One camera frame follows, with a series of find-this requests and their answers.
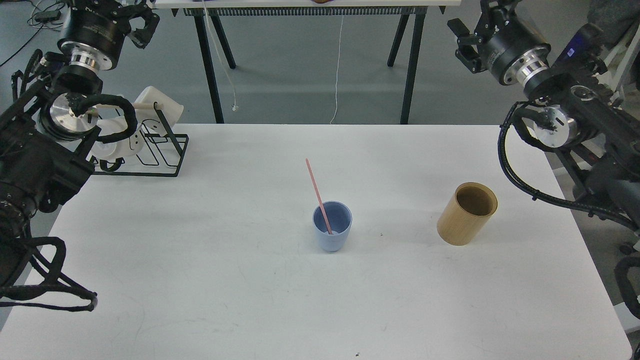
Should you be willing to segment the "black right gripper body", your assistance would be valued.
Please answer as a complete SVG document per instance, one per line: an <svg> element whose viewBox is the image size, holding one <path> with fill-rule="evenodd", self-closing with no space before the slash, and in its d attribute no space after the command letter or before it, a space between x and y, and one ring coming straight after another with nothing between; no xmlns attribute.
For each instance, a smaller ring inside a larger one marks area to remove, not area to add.
<svg viewBox="0 0 640 360"><path fill-rule="evenodd" d="M455 35L455 57L473 74L489 71L500 85L521 84L549 68L551 46L515 9L519 0L482 0L474 30L461 19L446 25Z"/></svg>

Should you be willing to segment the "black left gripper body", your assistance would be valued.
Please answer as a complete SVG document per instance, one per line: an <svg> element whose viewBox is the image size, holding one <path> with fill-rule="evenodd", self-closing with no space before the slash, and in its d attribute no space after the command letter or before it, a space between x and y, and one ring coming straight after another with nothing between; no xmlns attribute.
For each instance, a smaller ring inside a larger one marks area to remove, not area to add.
<svg viewBox="0 0 640 360"><path fill-rule="evenodd" d="M118 66L126 38L146 48L160 16L146 0L123 4L121 0L64 0L67 7L57 47L73 65L92 71Z"/></svg>

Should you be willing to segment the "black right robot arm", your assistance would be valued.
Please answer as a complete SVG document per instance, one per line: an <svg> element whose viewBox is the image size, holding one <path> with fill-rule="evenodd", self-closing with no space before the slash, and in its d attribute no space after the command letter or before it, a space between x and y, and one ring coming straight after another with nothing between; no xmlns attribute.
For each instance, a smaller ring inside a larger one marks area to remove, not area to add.
<svg viewBox="0 0 640 360"><path fill-rule="evenodd" d="M459 19L446 24L455 35L455 56L473 74L489 71L500 85L520 84L500 126L498 161L507 179L533 200L585 212L639 232L639 121L611 100L598 75L601 30L586 23L558 58L551 46L516 14L516 0L482 0L474 30ZM506 137L515 129L526 144L558 156L573 180L573 200L535 189L510 166Z"/></svg>

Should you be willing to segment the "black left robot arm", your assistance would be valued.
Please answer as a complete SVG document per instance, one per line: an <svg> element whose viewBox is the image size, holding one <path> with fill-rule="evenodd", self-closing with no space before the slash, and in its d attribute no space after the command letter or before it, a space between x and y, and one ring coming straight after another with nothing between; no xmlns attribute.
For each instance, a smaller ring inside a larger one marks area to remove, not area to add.
<svg viewBox="0 0 640 360"><path fill-rule="evenodd" d="M94 173L96 142L138 129L135 107L102 92L101 71L119 63L126 38L143 49L159 23L148 0L66 0L57 52L34 51L11 77L0 123L1 306L91 312L98 296L62 272L59 237L34 237L30 221L75 196Z"/></svg>

